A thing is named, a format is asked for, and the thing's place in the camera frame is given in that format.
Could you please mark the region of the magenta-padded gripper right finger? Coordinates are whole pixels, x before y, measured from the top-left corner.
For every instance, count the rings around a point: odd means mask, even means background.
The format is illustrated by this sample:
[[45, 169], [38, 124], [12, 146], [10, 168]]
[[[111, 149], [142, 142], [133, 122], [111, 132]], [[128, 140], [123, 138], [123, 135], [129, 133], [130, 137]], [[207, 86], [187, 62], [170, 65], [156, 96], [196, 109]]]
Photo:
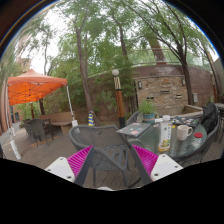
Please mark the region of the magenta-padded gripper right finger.
[[182, 166], [166, 154], [156, 155], [137, 145], [131, 146], [143, 185], [147, 185], [182, 169]]

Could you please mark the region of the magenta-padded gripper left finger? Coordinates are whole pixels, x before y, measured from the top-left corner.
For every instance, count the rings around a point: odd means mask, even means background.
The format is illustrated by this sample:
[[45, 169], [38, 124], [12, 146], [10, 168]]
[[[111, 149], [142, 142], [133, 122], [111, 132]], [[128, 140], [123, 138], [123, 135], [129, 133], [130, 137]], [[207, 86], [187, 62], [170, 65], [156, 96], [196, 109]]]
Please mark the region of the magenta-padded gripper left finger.
[[90, 165], [92, 164], [94, 154], [94, 146], [90, 145], [68, 158], [57, 158], [46, 168], [46, 171], [76, 185], [82, 186], [85, 182]]

